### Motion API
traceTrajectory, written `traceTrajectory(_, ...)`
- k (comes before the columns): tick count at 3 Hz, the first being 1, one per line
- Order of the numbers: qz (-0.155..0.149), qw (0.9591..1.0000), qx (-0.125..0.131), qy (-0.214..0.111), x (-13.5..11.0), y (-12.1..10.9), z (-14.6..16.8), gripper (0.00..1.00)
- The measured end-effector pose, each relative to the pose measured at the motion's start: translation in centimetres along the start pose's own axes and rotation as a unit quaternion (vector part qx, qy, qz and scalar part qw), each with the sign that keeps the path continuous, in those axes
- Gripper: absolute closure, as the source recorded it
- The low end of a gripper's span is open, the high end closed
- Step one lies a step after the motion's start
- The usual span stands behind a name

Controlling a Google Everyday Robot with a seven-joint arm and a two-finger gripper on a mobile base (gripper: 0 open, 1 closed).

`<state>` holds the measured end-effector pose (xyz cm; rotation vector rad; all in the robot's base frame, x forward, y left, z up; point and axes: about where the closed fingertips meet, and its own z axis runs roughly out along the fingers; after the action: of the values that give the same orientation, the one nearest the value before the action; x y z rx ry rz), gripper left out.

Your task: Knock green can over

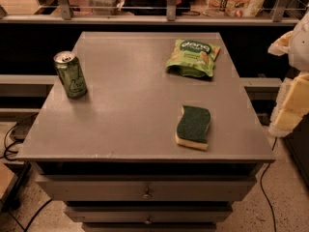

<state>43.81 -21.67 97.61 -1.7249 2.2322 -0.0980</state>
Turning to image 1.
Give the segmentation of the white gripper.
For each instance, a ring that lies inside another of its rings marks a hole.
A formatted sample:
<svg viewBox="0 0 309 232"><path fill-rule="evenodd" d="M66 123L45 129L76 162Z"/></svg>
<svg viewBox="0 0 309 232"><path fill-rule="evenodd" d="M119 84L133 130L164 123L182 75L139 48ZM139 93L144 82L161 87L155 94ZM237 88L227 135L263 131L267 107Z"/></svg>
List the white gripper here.
<svg viewBox="0 0 309 232"><path fill-rule="evenodd" d="M268 131L276 137L291 133L309 113L309 13L270 45L268 53L288 54L289 64L301 71L294 79L285 78L279 88Z"/></svg>

